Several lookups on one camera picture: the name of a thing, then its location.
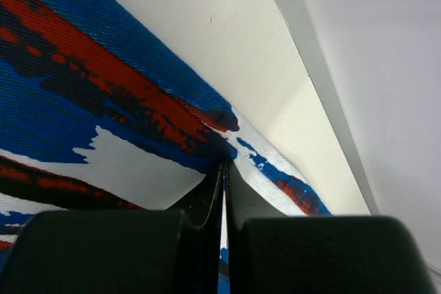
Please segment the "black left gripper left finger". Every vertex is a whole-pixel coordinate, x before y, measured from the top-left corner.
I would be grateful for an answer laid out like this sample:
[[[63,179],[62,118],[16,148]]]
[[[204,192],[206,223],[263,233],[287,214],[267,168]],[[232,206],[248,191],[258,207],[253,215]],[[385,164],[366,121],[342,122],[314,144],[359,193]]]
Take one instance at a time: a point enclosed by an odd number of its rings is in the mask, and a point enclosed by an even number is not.
[[[164,211],[48,211],[19,232],[2,293],[216,293],[222,165]]]

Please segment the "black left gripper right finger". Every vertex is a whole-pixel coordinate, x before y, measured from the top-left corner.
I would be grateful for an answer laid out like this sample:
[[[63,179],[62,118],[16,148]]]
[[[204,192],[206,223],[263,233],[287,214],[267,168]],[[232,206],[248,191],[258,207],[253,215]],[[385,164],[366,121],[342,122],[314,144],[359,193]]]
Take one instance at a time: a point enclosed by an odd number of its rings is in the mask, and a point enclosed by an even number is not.
[[[226,170],[232,293],[434,293],[407,228],[384,216],[293,216]]]

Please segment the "blue patterned trousers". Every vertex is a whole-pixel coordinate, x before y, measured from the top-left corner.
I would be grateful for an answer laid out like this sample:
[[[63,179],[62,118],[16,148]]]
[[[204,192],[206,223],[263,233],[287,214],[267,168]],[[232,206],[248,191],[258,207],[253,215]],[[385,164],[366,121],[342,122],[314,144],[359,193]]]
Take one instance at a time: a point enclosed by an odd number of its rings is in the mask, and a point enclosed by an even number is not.
[[[248,120],[115,0],[1,0],[1,271],[48,211],[164,211],[224,167],[284,215],[326,216]]]

